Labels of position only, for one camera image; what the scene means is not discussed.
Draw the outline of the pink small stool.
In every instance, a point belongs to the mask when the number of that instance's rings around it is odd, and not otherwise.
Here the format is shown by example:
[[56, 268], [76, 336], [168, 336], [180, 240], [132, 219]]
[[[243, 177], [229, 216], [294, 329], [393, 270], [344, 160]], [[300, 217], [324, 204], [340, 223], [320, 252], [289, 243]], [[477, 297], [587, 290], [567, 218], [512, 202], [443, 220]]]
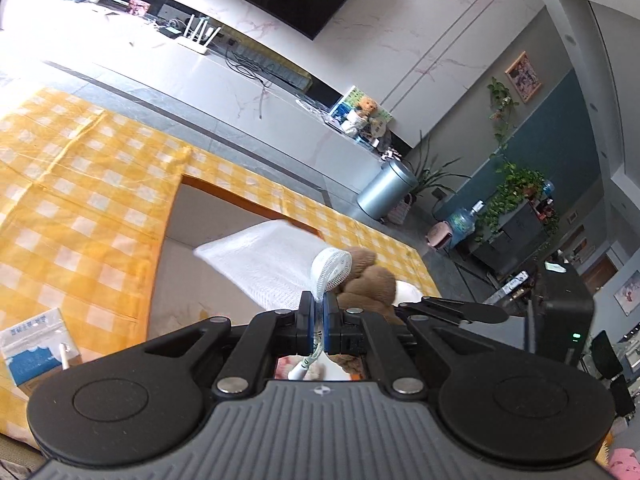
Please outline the pink small stool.
[[444, 248], [452, 240], [452, 229], [447, 221], [434, 224], [425, 235], [427, 245], [436, 250]]

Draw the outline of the white round cloth pad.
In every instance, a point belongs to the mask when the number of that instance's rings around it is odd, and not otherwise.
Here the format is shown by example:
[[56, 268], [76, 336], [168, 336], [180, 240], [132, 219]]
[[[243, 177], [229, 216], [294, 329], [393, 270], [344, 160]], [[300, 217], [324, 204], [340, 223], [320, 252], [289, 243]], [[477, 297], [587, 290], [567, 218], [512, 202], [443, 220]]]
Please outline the white round cloth pad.
[[422, 300], [422, 297], [422, 292], [413, 284], [397, 281], [393, 305], [399, 307], [401, 304], [416, 304]]

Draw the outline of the grey metal trash can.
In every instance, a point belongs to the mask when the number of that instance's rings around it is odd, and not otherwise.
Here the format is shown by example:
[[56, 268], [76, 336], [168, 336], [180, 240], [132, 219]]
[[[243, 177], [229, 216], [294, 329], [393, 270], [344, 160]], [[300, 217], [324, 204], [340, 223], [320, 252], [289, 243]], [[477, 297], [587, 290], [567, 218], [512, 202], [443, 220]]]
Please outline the grey metal trash can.
[[370, 218], [380, 220], [417, 185], [418, 179], [412, 171], [402, 162], [389, 159], [357, 196], [357, 204]]

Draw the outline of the framed wall picture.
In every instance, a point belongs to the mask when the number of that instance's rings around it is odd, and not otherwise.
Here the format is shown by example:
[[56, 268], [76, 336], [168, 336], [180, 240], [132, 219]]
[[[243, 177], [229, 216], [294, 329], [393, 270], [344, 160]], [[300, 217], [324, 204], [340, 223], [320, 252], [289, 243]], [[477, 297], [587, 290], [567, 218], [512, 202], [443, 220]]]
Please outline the framed wall picture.
[[526, 51], [506, 69], [506, 76], [524, 103], [541, 88], [541, 81]]

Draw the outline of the blue water bottle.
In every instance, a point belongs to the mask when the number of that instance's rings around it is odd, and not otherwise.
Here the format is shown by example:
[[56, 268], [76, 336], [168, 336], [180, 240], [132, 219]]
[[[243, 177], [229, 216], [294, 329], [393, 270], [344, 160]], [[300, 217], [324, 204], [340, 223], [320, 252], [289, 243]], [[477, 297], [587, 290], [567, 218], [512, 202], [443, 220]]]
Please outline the blue water bottle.
[[484, 202], [479, 200], [470, 209], [459, 208], [450, 214], [446, 222], [451, 232], [451, 246], [456, 246], [474, 232], [476, 217], [484, 206]]

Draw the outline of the floor plant by trash can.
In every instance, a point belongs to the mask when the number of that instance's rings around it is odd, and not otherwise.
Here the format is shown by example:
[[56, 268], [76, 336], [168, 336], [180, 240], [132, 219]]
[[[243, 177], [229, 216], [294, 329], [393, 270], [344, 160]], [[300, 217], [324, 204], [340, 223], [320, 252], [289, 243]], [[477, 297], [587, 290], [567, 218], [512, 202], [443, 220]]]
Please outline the floor plant by trash can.
[[445, 183], [447, 179], [461, 179], [463, 182], [469, 181], [471, 177], [468, 174], [454, 171], [454, 165], [460, 162], [461, 158], [457, 157], [448, 160], [448, 162], [439, 162], [438, 155], [431, 155], [431, 140], [424, 136], [423, 131], [419, 131], [420, 142], [416, 146], [418, 148], [418, 158], [416, 162], [409, 162], [409, 167], [416, 179], [416, 185], [411, 189], [412, 208], [416, 210], [414, 213], [423, 221], [432, 220], [433, 215], [428, 214], [422, 206], [419, 205], [420, 197], [426, 191], [434, 191], [440, 188], [442, 192], [454, 193], [454, 189]]

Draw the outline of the teddy bear figure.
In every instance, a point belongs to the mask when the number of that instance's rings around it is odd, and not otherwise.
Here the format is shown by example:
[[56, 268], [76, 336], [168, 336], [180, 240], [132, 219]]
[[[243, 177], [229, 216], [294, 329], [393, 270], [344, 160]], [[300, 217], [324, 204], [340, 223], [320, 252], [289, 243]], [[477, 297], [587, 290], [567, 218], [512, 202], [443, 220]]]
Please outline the teddy bear figure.
[[341, 128], [348, 136], [356, 136], [378, 110], [378, 103], [370, 96], [362, 96], [356, 106], [345, 116]]

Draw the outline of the white tv console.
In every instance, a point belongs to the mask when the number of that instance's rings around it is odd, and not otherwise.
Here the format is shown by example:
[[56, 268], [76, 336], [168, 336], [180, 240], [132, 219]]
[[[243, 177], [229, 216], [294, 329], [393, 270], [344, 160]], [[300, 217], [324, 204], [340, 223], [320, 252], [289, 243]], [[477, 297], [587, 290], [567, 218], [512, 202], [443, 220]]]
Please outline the white tv console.
[[37, 60], [99, 81], [121, 76], [160, 92], [354, 192], [382, 169], [378, 156], [290, 92], [264, 87], [221, 56], [197, 54], [128, 14], [66, 0], [1, 0], [1, 35]]

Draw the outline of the orange white storage box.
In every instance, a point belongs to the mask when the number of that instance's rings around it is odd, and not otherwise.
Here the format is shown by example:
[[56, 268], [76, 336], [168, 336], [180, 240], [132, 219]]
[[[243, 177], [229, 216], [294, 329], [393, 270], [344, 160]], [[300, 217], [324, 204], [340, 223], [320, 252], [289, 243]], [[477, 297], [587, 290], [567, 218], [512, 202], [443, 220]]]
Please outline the orange white storage box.
[[183, 183], [160, 250], [149, 337], [211, 316], [244, 325], [262, 312], [296, 310], [314, 288], [311, 263], [327, 247], [288, 220]]

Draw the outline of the hanging green vine plant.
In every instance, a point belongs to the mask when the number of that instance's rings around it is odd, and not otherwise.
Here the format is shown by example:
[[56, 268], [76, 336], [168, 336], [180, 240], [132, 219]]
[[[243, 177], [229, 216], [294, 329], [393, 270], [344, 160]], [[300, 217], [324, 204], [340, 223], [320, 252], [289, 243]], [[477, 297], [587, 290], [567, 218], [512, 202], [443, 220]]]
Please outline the hanging green vine plant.
[[544, 186], [548, 183], [541, 171], [518, 165], [506, 154], [509, 140], [515, 131], [515, 112], [520, 103], [514, 99], [511, 90], [496, 77], [491, 78], [487, 89], [491, 111], [489, 121], [497, 142], [490, 160], [496, 167], [499, 182], [480, 213], [483, 233], [477, 234], [478, 242], [497, 235], [500, 220], [506, 214], [514, 212], [522, 203], [529, 202], [533, 205], [542, 200]]

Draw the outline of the small milk carton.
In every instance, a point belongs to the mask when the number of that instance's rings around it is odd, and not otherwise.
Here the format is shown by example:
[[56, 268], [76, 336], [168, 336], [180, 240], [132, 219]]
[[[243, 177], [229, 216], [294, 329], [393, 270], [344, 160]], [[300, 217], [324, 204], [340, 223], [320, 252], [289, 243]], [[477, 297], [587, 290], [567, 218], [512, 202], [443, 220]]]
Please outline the small milk carton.
[[58, 309], [2, 330], [1, 354], [12, 382], [26, 396], [49, 376], [81, 363], [81, 354]]

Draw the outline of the white wifi router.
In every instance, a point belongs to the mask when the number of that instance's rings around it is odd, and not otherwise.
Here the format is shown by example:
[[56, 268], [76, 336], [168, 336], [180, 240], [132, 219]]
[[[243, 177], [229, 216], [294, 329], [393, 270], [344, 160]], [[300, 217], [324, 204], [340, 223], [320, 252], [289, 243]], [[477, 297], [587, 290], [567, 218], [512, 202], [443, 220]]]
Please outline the white wifi router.
[[210, 44], [221, 32], [221, 26], [210, 26], [209, 17], [197, 18], [194, 14], [186, 22], [186, 29], [181, 36], [175, 38], [175, 42], [195, 53], [204, 55], [208, 52]]

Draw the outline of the yellow checkered tablecloth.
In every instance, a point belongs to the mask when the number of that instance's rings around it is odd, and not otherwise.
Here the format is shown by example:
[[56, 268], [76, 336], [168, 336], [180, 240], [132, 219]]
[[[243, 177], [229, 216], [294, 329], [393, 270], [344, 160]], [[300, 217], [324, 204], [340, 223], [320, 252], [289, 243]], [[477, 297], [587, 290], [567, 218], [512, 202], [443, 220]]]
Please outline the yellow checkered tablecloth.
[[59, 310], [85, 360], [145, 340], [160, 250], [185, 184], [329, 244], [372, 249], [433, 295], [418, 252], [283, 185], [78, 96], [1, 115], [1, 324]]

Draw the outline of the brown plush towel bundle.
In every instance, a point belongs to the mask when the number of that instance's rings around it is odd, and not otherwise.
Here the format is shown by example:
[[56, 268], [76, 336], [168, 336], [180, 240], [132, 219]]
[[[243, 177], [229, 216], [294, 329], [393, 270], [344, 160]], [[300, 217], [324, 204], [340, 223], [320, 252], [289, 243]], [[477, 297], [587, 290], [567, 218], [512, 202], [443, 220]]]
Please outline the brown plush towel bundle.
[[378, 265], [378, 255], [371, 249], [349, 247], [346, 252], [352, 257], [352, 267], [347, 278], [334, 289], [338, 307], [344, 312], [360, 309], [359, 314], [350, 315], [356, 322], [360, 322], [363, 312], [374, 312], [390, 325], [404, 324], [395, 314], [394, 274]]

